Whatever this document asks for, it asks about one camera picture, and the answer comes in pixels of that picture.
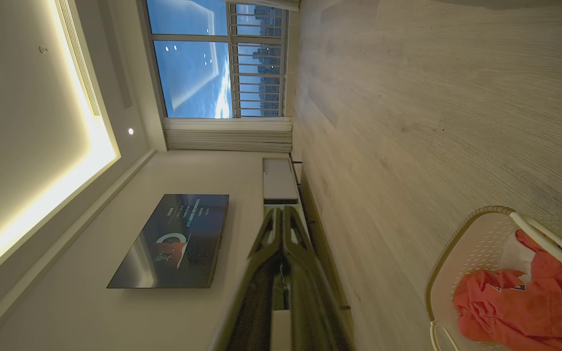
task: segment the curtain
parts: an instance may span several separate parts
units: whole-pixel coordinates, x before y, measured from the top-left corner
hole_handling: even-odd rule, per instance
[[[272,6],[277,9],[288,11],[298,11],[300,0],[225,0],[225,2],[236,2],[239,4],[256,4]]]
[[[257,118],[164,118],[169,149],[290,153],[292,120]]]

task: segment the laundry basket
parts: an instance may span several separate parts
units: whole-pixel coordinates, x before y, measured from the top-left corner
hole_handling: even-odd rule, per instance
[[[478,269],[497,270],[506,240],[523,229],[539,246],[562,263],[562,220],[526,217],[503,206],[475,211],[442,253],[426,287],[430,337],[435,351],[506,351],[497,343],[473,342],[459,333],[459,313],[453,305],[462,277]]]

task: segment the floor plank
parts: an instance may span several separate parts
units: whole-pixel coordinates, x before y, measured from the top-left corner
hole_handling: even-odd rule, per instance
[[[430,350],[424,285],[486,205],[562,217],[562,0],[302,0],[303,160],[359,350]]]

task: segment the wall-mounted television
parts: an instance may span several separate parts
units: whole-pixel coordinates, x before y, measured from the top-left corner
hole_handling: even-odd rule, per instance
[[[228,202],[229,195],[164,195],[107,287],[209,288]]]

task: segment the linear air conditioning vent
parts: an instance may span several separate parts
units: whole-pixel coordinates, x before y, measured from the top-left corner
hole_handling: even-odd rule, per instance
[[[82,48],[80,46],[80,40],[78,39],[78,34],[75,30],[73,17],[71,15],[71,9],[69,8],[69,2],[67,0],[58,0],[58,2],[60,3],[60,14],[62,16],[62,19],[64,20],[64,32],[66,33],[69,46],[71,47],[73,62],[75,62],[75,67],[78,71],[78,75],[80,76],[80,81],[82,83],[82,88],[85,91],[88,105],[92,111],[92,114],[94,114],[95,116],[101,116],[97,96],[94,94],[94,89],[92,89],[92,82],[90,80],[90,75],[88,74],[88,68],[85,64],[84,54],[82,53]]]

